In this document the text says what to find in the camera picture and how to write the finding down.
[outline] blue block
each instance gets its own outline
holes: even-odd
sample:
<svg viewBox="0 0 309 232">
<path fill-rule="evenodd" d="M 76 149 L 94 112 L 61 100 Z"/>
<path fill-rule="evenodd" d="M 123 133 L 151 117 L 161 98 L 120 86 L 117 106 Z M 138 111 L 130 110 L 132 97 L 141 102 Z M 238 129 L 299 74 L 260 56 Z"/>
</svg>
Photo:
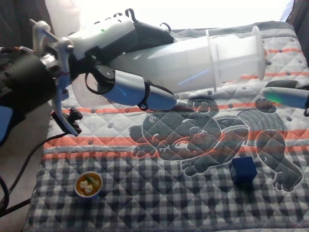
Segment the blue block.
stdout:
<svg viewBox="0 0 309 232">
<path fill-rule="evenodd" d="M 257 175 L 251 156 L 232 159 L 230 171 L 235 185 L 249 185 Z"/>
</svg>

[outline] translucent plastic container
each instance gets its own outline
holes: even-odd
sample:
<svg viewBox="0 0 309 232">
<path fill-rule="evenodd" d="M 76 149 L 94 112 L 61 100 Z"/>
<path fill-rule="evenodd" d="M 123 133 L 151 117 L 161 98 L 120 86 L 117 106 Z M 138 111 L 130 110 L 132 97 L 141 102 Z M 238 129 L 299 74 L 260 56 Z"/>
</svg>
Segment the translucent plastic container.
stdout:
<svg viewBox="0 0 309 232">
<path fill-rule="evenodd" d="M 173 93 L 216 87 L 244 74 L 265 74 L 263 41 L 258 27 L 252 36 L 235 35 L 209 39 L 207 36 L 160 47 L 122 54 L 112 69 L 141 75 Z"/>
</svg>

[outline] plaid fabric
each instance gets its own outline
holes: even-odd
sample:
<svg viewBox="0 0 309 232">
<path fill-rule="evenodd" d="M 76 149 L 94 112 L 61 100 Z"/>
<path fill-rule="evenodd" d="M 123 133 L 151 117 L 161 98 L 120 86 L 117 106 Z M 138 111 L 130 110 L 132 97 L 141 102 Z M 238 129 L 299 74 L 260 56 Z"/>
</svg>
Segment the plaid fabric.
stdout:
<svg viewBox="0 0 309 232">
<path fill-rule="evenodd" d="M 246 77 L 226 83 L 216 93 L 207 89 L 177 95 L 177 106 L 193 106 L 197 112 L 188 114 L 181 107 L 167 114 L 115 105 L 79 108 L 84 115 L 82 134 L 44 146 L 25 231 L 308 231 L 308 122 L 299 109 L 264 108 L 259 91 L 278 78 L 304 83 L 309 70 L 295 33 L 282 28 L 285 24 L 279 29 L 262 24 L 267 25 L 264 81 Z M 188 33 L 195 36 L 192 30 Z M 201 116 L 205 103 L 215 110 Z M 78 105 L 71 97 L 63 107 L 66 112 Z M 198 120 L 190 125 L 186 119 L 192 117 Z M 216 150 L 209 148 L 210 155 L 201 155 L 208 160 L 207 168 L 198 166 L 200 157 L 150 145 L 155 140 L 149 137 L 156 133 L 182 138 L 187 125 L 192 128 L 205 119 L 214 135 L 234 135 L 221 136 Z M 49 136 L 59 133 L 51 121 Z M 207 149 L 198 140 L 190 142 L 196 151 Z M 230 160 L 242 156 L 251 156 L 257 168 L 251 188 L 236 187 L 230 173 Z M 98 172 L 103 179 L 98 196 L 87 200 L 74 192 L 76 178 L 86 171 Z"/>
</svg>

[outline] toy food bowl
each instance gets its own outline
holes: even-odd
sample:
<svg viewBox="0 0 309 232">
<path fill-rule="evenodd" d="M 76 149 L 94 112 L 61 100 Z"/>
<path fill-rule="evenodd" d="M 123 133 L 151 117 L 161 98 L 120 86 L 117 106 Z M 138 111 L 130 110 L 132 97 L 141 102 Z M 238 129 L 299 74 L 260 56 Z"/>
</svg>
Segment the toy food bowl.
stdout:
<svg viewBox="0 0 309 232">
<path fill-rule="evenodd" d="M 83 198 L 96 196 L 102 188 L 102 177 L 96 172 L 85 172 L 75 181 L 74 190 Z"/>
</svg>

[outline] orange soup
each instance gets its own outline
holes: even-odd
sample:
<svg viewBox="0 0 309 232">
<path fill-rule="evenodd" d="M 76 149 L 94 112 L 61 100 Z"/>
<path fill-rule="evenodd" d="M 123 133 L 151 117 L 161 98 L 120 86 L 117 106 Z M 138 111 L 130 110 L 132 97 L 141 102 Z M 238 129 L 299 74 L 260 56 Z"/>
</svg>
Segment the orange soup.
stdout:
<svg viewBox="0 0 309 232">
<path fill-rule="evenodd" d="M 82 196 L 91 196 L 95 194 L 102 185 L 101 178 L 96 173 L 88 173 L 79 178 L 76 182 L 76 190 Z"/>
</svg>

